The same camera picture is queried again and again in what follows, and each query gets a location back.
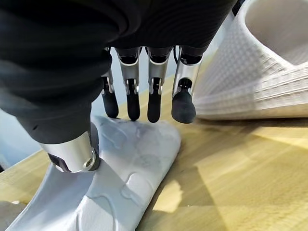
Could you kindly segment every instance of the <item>white shoe insole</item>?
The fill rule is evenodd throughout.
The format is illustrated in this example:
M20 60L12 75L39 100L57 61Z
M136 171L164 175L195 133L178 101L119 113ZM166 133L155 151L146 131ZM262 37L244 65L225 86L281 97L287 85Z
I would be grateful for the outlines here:
M166 122L96 117L101 165L63 173L51 165L7 231L133 231L170 169L180 135Z

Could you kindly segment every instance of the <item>prosthetic hand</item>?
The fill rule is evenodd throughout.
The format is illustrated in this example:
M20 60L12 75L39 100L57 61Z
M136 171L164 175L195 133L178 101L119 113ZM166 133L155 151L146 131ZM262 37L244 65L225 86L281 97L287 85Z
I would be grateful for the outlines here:
M140 115L139 54L149 57L148 119L160 117L167 63L180 46L172 116L195 117L192 94L203 53L235 0L2 0L0 108L18 119L64 172L98 168L91 143L91 103L118 105L110 47L121 64L128 115Z

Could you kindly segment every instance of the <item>white slipper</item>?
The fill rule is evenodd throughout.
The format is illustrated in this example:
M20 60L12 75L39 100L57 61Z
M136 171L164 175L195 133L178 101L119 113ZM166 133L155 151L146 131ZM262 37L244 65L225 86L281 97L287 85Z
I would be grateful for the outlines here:
M133 231L179 149L166 122L96 117L101 165L63 173L51 165L38 192L7 231Z
M246 0L193 103L206 119L307 117L308 0Z

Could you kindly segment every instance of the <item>wood grain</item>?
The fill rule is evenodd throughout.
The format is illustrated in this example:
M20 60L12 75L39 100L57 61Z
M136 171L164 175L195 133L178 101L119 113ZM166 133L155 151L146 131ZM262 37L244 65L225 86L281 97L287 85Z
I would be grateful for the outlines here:
M308 120L171 118L172 78L161 119L181 133L180 153L161 183L139 231L307 231ZM141 121L147 121L147 93ZM127 118L126 105L120 106ZM49 164L43 151L0 174L0 200L29 202Z

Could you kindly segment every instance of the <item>white wall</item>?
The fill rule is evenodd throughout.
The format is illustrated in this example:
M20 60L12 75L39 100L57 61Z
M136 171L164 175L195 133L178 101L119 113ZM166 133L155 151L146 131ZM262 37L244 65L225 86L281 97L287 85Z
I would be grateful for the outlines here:
M233 15L230 13L215 35L213 41L208 47L205 55L211 55L216 51L224 38L226 31L232 23ZM123 85L120 63L114 49L111 50L113 57L112 72L115 80L115 94L118 104L126 101L125 88ZM173 55L170 56L166 76L173 75L176 70L176 64ZM142 50L140 57L140 85L139 91L143 92L148 88L148 57L145 50ZM102 97L99 96L92 104L92 115L103 115L105 113ZM38 151L40 146L31 139L22 126L17 122L14 116L8 115L0 110L0 164L8 168L15 163L23 160L30 154Z

